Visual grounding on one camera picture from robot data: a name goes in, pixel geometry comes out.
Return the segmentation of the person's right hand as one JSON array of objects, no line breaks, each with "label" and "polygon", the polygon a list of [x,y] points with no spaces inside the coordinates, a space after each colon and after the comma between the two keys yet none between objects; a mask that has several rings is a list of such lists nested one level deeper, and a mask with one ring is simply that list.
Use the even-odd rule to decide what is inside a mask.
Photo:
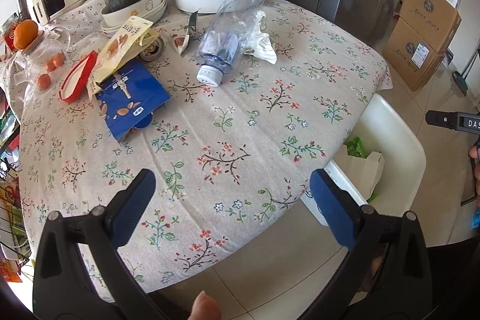
[{"label": "person's right hand", "polygon": [[480,160],[478,142],[470,148],[469,157],[472,159],[473,162],[473,182],[476,195],[476,205],[479,206]]}]

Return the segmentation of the person's left hand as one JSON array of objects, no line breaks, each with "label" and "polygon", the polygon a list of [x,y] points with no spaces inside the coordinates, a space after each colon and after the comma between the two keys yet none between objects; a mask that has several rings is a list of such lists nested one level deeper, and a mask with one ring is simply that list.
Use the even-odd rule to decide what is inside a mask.
[{"label": "person's left hand", "polygon": [[188,320],[221,320],[221,308],[215,299],[201,291],[195,298]]}]

